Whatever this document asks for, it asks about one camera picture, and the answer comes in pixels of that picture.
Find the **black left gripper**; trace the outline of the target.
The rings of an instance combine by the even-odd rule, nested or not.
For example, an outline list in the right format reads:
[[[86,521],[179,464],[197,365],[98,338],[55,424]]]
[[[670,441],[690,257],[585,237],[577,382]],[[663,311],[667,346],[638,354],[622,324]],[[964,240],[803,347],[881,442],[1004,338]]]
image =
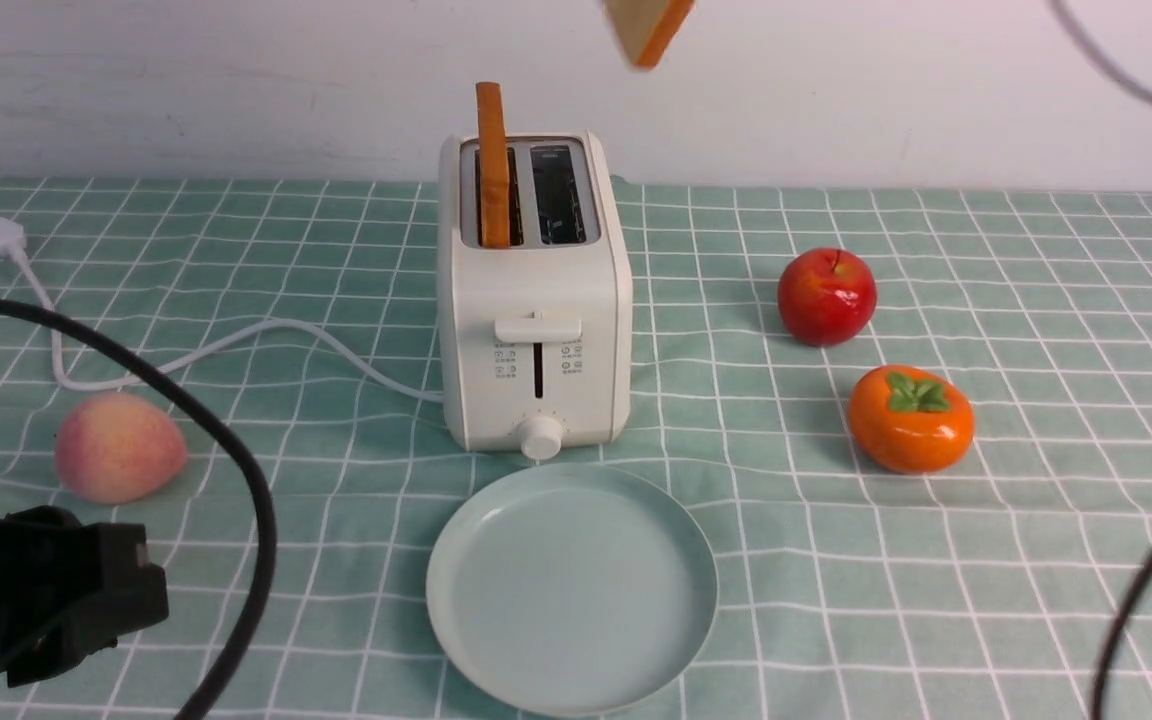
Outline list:
[[[84,524],[44,505],[0,518],[0,675],[68,673],[169,615],[166,575],[141,524]]]

